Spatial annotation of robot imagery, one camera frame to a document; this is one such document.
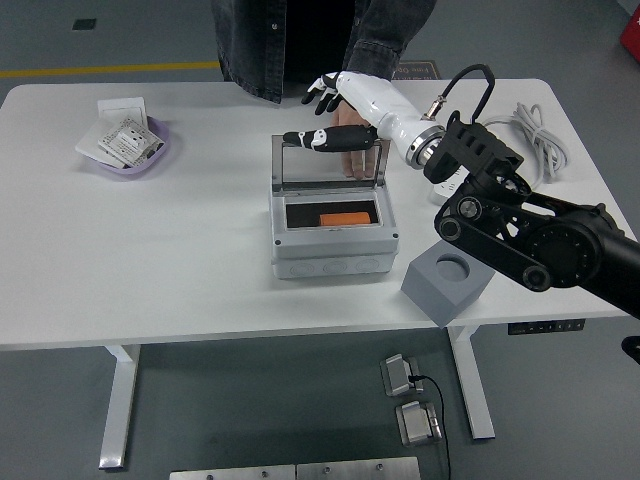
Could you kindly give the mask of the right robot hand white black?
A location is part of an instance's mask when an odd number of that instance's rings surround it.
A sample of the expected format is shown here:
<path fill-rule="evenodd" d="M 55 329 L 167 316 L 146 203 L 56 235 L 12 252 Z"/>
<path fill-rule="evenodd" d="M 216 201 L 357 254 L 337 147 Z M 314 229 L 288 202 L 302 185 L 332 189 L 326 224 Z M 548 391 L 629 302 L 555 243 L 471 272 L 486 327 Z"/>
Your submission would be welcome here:
<path fill-rule="evenodd" d="M 349 71 L 324 74 L 309 87 L 302 102 L 308 104 L 316 95 L 321 96 L 317 113 L 343 100 L 368 124 L 287 132 L 285 143 L 318 152 L 350 152 L 365 151 L 377 139 L 389 140 L 408 163 L 414 163 L 425 148 L 436 146 L 445 135 L 443 126 L 425 119 L 389 81 L 375 76 Z"/>

